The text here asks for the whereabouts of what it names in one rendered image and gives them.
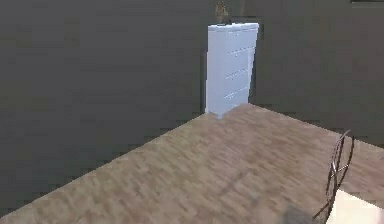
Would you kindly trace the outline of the white chest of drawers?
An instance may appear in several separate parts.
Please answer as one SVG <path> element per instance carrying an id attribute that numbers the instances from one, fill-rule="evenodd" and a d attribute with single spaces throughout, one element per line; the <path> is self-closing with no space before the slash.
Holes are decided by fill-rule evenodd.
<path id="1" fill-rule="evenodd" d="M 208 27 L 206 108 L 219 119 L 248 102 L 258 23 Z"/>

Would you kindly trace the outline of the brown statuette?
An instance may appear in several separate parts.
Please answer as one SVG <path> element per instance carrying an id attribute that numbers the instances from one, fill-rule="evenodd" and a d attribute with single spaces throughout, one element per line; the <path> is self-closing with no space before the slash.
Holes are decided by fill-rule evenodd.
<path id="1" fill-rule="evenodd" d="M 219 0 L 215 5 L 215 17 L 218 24 L 227 24 L 229 21 L 229 13 L 223 0 Z"/>

